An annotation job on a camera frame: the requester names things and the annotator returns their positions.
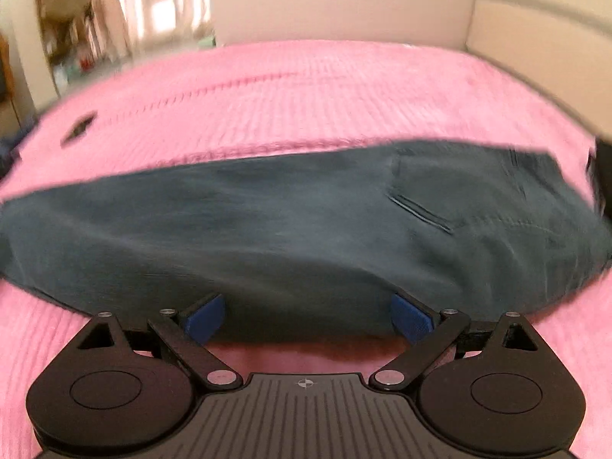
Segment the dark grey denim jeans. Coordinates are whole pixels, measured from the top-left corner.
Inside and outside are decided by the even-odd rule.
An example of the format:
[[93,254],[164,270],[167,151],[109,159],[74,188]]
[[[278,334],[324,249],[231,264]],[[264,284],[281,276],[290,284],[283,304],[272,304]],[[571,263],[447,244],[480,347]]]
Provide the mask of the dark grey denim jeans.
[[1,275],[141,329],[222,294],[224,334],[392,333],[391,297],[478,321],[533,313],[611,264],[611,229],[545,152],[416,140],[211,162],[1,207]]

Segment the small black flat object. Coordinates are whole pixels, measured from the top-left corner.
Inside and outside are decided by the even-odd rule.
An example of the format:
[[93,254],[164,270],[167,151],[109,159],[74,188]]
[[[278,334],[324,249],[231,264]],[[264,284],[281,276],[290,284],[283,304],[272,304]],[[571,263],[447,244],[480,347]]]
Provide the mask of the small black flat object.
[[65,146],[76,141],[79,137],[86,133],[86,130],[91,126],[93,121],[98,117],[98,113],[90,112],[75,121],[67,134],[62,138],[60,145]]

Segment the black fabric storage bag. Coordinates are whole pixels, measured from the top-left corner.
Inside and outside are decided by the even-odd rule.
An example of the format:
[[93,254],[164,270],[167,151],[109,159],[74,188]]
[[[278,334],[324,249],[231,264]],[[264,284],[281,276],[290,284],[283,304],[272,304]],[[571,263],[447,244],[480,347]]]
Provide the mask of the black fabric storage bag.
[[612,221],[612,146],[609,141],[596,138],[596,145],[588,155],[586,171],[597,210]]

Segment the pink ribbed bed cover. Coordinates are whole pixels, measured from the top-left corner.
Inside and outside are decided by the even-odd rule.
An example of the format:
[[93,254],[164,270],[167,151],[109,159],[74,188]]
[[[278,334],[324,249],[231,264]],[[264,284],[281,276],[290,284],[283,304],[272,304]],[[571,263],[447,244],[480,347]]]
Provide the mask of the pink ribbed bed cover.
[[[85,134],[62,147],[91,112],[98,115]],[[373,42],[233,46],[117,73],[41,118],[2,181],[1,200],[157,166],[424,137],[546,150],[590,200],[593,136],[552,103],[469,55]],[[611,272],[532,319],[587,400],[573,451],[611,458]],[[1,458],[39,453],[27,391],[87,320],[1,281]],[[214,351],[245,375],[369,373],[402,350],[397,342]]]

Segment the beige bed headboard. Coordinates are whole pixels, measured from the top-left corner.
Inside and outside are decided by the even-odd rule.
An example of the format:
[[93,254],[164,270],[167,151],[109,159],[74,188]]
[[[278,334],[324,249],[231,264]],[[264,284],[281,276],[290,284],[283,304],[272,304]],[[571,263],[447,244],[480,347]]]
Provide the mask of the beige bed headboard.
[[611,36],[565,13],[476,0],[467,50],[542,92],[593,133],[611,135]]

